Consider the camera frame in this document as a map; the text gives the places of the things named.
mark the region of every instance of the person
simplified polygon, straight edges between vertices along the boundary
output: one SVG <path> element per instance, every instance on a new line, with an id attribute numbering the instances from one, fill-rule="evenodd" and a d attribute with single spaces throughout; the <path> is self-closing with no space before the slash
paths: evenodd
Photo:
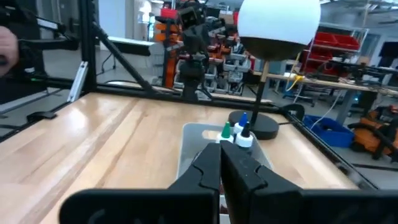
<path id="1" fill-rule="evenodd" d="M 18 62 L 18 39 L 7 28 L 0 26 L 0 77 L 5 75 Z"/>

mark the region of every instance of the dropper bottle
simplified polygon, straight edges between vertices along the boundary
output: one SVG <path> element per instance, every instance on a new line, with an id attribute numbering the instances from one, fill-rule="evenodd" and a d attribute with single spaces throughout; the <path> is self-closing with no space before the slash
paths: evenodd
<path id="1" fill-rule="evenodd" d="M 250 134 L 250 123 L 247 122 L 244 125 L 244 128 L 241 133 L 236 135 L 235 144 L 239 146 L 239 148 L 246 152 L 247 154 L 252 154 L 251 146 L 253 145 L 253 136 Z"/>
<path id="2" fill-rule="evenodd" d="M 234 125 L 234 139 L 236 136 L 243 131 L 244 125 L 248 122 L 248 114 L 243 113 L 238 123 Z"/>
<path id="3" fill-rule="evenodd" d="M 217 135 L 216 143 L 220 143 L 220 141 L 234 143 L 234 137 L 231 135 L 231 125 L 229 122 L 225 123 L 223 132 Z"/>

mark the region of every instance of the black metal frame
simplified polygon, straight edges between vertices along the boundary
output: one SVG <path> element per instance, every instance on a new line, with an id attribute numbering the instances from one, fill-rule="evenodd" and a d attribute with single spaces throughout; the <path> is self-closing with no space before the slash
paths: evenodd
<path id="1" fill-rule="evenodd" d="M 212 101 L 189 101 L 184 98 L 181 98 L 178 93 L 169 93 L 169 94 L 153 94 L 144 91 L 142 88 L 136 88 L 131 86 L 116 86 L 109 84 L 101 84 L 96 82 L 96 60 L 95 60 L 95 36 L 93 30 L 94 23 L 94 5 L 91 0 L 81 0 L 79 1 L 79 9 L 80 9 L 80 23 L 81 23 L 81 58 L 82 61 L 88 62 L 88 73 L 86 76 L 83 94 L 87 94 L 89 92 L 97 92 L 97 93 L 107 93 L 114 95 L 123 95 L 123 96 L 131 96 L 137 98 L 147 98 L 152 100 L 165 100 L 165 101 L 173 101 L 176 103 L 188 103 L 193 105 L 202 105 L 202 106 L 214 106 L 214 107 L 222 107 L 222 108 L 231 108 L 234 110 L 252 110 L 254 106 L 254 102 L 252 101 L 244 101 L 244 100 L 235 100 L 235 99 L 227 99 L 227 98 L 218 98 L 213 97 Z M 70 89 L 72 87 L 72 81 L 61 79 L 61 78 L 43 78 L 41 80 L 36 80 L 33 82 L 32 80 L 26 80 L 30 83 L 38 83 L 45 84 L 50 87 L 55 88 L 64 88 Z M 64 103 L 63 105 L 55 108 L 52 112 L 56 112 L 61 108 L 68 105 L 68 103 Z M 342 157 L 340 157 L 337 153 L 335 153 L 325 142 L 323 142 L 317 135 L 315 135 L 311 130 L 304 126 L 304 124 L 298 120 L 294 115 L 290 114 L 290 112 L 272 106 L 267 103 L 261 103 L 259 107 L 259 112 L 263 113 L 276 113 L 284 116 L 294 127 L 303 134 L 322 154 L 324 154 L 329 160 L 334 163 L 337 167 L 343 170 L 345 174 L 358 174 L 361 177 L 361 183 L 358 187 L 362 189 L 378 189 L 376 185 L 374 185 L 371 181 L 369 181 L 365 176 L 360 174 L 354 166 L 350 163 L 346 162 Z M 11 133 L 7 134 L 0 138 L 0 142 L 21 132 L 22 130 L 28 128 L 35 124 L 35 122 L 27 123 L 21 126 L 20 129 L 14 130 Z"/>

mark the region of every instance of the floor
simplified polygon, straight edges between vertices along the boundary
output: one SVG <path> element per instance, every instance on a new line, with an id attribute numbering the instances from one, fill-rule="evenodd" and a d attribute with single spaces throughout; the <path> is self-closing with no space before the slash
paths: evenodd
<path id="1" fill-rule="evenodd" d="M 102 61 L 109 55 L 107 51 L 97 50 L 96 61 L 97 61 L 97 73 L 101 72 Z M 148 64 L 142 58 L 135 57 L 133 55 L 126 55 L 129 62 L 136 68 L 136 70 L 149 82 L 152 81 L 159 73 L 159 67 L 153 67 Z M 66 50 L 53 50 L 44 52 L 45 69 L 47 73 L 53 77 L 71 78 L 74 79 L 77 68 L 80 64 L 81 57 L 79 52 L 69 52 Z M 98 75 L 97 81 L 100 83 L 108 82 L 110 80 L 127 80 L 134 81 L 133 77 L 125 71 L 125 69 L 117 63 L 116 69 L 113 70 L 113 58 L 111 57 L 105 64 L 104 68 L 107 70 L 104 74 Z M 0 105 L 0 124 L 9 125 L 22 125 L 25 123 L 25 117 L 36 111 L 48 111 L 55 108 L 62 103 L 66 102 L 68 90 L 57 90 L 49 88 L 48 93 L 38 93 L 34 96 L 42 97 L 33 103 L 26 104 L 18 109 L 5 111 L 15 107 L 16 105 L 26 102 L 32 99 L 32 97 L 24 98 L 12 103 Z M 254 97 L 254 94 L 248 89 L 244 90 L 244 96 Z M 292 103 L 291 99 L 283 99 L 282 94 L 277 94 L 274 91 L 269 91 L 267 94 L 268 99 L 273 102 L 278 102 L 280 105 L 286 105 Z M 383 98 L 382 101 L 378 102 L 383 105 L 389 105 L 395 103 L 390 98 Z M 331 102 L 317 101 L 315 107 L 311 107 L 309 103 L 302 103 L 306 109 L 306 114 L 323 116 L 331 106 Z M 337 117 L 339 106 L 333 108 L 326 117 L 335 119 Z M 345 125 L 358 121 L 358 116 L 353 115 L 346 119 Z M 8 133 L 8 129 L 0 129 L 0 136 Z M 353 164 L 364 164 L 379 167 L 388 167 L 398 169 L 398 163 L 391 164 L 388 157 L 383 157 L 380 161 L 374 161 L 371 156 L 366 153 L 353 152 L 350 149 L 334 148 L 334 150 L 346 159 L 348 162 Z M 362 175 L 366 176 L 370 181 L 374 182 L 381 189 L 398 189 L 398 172 L 386 171 L 386 170 L 374 170 L 358 168 Z"/>

